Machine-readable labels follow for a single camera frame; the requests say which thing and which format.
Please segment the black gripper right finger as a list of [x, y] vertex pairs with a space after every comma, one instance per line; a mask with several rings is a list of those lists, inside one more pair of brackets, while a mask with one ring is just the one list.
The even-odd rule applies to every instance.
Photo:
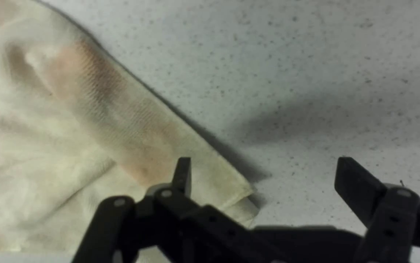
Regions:
[[336, 191], [366, 226], [355, 263], [410, 263], [420, 248], [420, 195], [404, 185], [385, 184], [350, 156], [341, 156]]

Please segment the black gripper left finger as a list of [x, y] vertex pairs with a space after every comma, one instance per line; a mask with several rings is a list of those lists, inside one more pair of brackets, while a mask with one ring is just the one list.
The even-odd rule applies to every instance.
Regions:
[[197, 204], [191, 182], [192, 160], [181, 157], [172, 181], [151, 187], [142, 200], [104, 198], [72, 263], [138, 263], [151, 247], [172, 263], [243, 263], [236, 241], [242, 226], [210, 204]]

